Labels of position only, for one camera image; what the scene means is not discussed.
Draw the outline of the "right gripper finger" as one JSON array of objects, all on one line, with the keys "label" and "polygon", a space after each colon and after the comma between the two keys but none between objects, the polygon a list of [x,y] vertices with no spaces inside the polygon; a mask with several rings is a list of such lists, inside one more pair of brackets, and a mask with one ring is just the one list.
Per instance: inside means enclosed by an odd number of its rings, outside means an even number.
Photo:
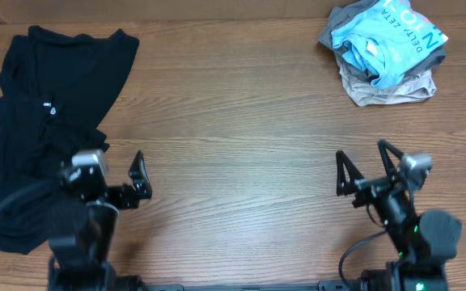
[{"label": "right gripper finger", "polygon": [[392,145],[390,142],[382,139],[377,142],[377,146],[379,149],[379,154],[381,156],[382,162],[383,162],[383,167],[386,172],[387,176],[393,176],[395,173],[397,173],[397,169],[390,158],[389,154],[392,154],[398,160],[401,160],[403,157],[404,153],[400,150],[398,150],[394,145]]},{"label": "right gripper finger", "polygon": [[342,151],[336,152],[337,195],[348,196],[358,191],[358,185],[365,181],[364,176]]}]

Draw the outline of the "black t-shirt with logo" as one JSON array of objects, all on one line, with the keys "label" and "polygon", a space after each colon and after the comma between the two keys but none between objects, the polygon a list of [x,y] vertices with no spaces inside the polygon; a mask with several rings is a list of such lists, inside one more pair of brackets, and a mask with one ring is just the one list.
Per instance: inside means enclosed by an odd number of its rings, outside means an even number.
[{"label": "black t-shirt with logo", "polygon": [[31,26],[13,37],[0,87],[5,97],[48,103],[66,120],[95,129],[121,93],[138,47],[139,39],[121,29],[94,38]]}]

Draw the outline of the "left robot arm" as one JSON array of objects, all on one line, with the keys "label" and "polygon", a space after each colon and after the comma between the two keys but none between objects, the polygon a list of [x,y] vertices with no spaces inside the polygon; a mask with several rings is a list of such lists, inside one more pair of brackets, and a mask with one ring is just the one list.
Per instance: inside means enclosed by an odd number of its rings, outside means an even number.
[{"label": "left robot arm", "polygon": [[146,290],[142,278],[118,276],[108,254],[120,211],[136,209],[153,190],[142,151],[129,168],[130,184],[109,186],[102,150],[84,150],[60,172],[66,194],[50,212],[49,290]]}]

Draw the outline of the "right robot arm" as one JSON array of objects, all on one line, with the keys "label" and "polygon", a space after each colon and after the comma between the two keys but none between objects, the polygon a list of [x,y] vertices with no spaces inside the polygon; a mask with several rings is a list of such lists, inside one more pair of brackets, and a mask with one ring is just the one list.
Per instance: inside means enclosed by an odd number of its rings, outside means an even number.
[{"label": "right robot arm", "polygon": [[385,170],[378,179],[365,178],[344,151],[336,153],[337,195],[354,196],[352,205],[365,208],[371,221],[382,229],[348,248],[338,266],[342,268],[349,255],[380,235],[391,239],[398,259],[383,269],[365,270],[354,280],[339,271],[339,285],[345,290],[365,291],[446,290],[445,265],[456,257],[462,222],[444,210],[419,214],[415,209],[414,195],[432,170],[432,157],[406,154],[385,140],[377,146]]}]

